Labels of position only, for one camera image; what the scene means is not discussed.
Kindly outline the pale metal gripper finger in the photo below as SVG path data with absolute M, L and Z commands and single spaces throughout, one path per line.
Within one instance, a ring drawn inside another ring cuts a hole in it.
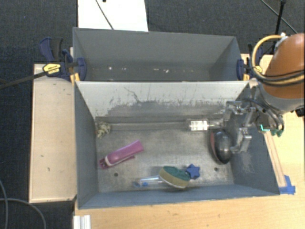
M 224 127 L 233 125 L 238 120 L 238 117 L 242 115 L 241 102 L 240 101 L 227 101 L 224 114 L 223 124 Z
M 233 146 L 230 150 L 233 153 L 246 152 L 252 141 L 252 135 L 248 132 L 248 128 L 235 128 L 232 132 Z

